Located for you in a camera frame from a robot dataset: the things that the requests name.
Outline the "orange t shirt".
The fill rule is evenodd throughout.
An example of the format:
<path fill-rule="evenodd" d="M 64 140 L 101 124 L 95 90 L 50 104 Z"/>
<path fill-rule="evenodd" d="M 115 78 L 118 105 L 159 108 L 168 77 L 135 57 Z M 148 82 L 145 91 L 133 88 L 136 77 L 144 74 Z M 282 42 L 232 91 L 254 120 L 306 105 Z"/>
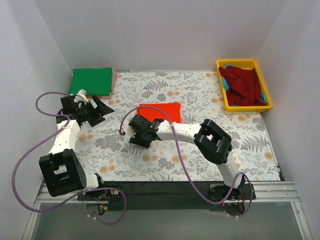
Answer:
<path fill-rule="evenodd" d="M 164 119 L 168 120 L 162 113 L 157 110 L 148 108 L 153 107 L 156 109 L 161 110 L 166 115 L 169 116 L 171 122 L 173 123 L 181 123 L 181 104 L 179 102 L 172 102 L 172 103 L 151 103 L 151 104 L 140 104 L 142 108 L 136 110 L 136 113 L 143 116 L 150 122 L 153 122 L 154 119 Z"/>

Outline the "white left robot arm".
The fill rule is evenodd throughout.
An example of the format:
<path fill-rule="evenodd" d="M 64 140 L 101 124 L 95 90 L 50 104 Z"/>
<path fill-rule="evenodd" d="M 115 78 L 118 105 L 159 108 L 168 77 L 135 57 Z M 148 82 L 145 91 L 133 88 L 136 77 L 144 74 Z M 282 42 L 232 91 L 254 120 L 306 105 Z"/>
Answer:
<path fill-rule="evenodd" d="M 58 134 L 49 153 L 39 159 L 44 182 L 52 197 L 75 191 L 89 191 L 95 200 L 106 196 L 102 177 L 97 173 L 86 173 L 75 153 L 82 124 L 94 127 L 105 120 L 105 115 L 114 112 L 97 96 L 93 95 L 92 100 L 96 106 L 81 93 L 60 99 L 62 109 L 55 116 Z"/>

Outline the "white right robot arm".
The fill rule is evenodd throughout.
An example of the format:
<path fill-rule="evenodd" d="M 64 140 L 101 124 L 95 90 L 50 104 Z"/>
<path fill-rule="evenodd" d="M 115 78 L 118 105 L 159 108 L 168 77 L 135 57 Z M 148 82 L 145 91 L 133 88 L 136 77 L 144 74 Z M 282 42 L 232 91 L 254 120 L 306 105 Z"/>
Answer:
<path fill-rule="evenodd" d="M 136 114 L 128 123 L 133 135 L 129 142 L 149 148 L 153 141 L 173 141 L 194 144 L 203 157 L 217 166 L 223 178 L 227 195 L 237 199 L 245 192 L 245 178 L 233 159 L 232 138 L 214 121 L 205 119 L 200 124 L 170 123 L 156 118 L 149 121 Z"/>

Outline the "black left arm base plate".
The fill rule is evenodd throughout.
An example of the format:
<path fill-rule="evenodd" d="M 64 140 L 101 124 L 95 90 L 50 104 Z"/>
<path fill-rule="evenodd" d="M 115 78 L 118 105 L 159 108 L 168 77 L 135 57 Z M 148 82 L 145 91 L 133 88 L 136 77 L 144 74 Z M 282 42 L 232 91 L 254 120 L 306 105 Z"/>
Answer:
<path fill-rule="evenodd" d="M 109 201 L 113 199 L 114 201 L 119 201 L 122 199 L 122 195 L 120 194 L 120 190 L 122 190 L 122 186 L 119 184 L 103 184 L 98 187 L 99 189 L 103 188 L 103 190 L 97 191 L 89 191 L 85 194 L 80 194 L 77 196 L 78 201 Z"/>

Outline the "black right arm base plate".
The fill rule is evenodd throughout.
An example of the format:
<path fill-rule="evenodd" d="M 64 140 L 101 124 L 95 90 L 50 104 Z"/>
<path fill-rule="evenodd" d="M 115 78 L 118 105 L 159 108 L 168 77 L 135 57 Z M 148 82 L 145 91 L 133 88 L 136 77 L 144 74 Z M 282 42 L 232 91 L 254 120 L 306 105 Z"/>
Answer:
<path fill-rule="evenodd" d="M 221 201 L 229 192 L 230 187 L 224 185 L 221 182 L 210 184 L 208 195 L 214 202 Z M 227 200 L 238 201 L 240 198 L 245 197 L 246 200 L 249 200 L 252 195 L 252 199 L 256 199 L 256 193 L 254 186 L 248 183 L 245 183 L 243 186 L 235 189 L 233 188 Z"/>

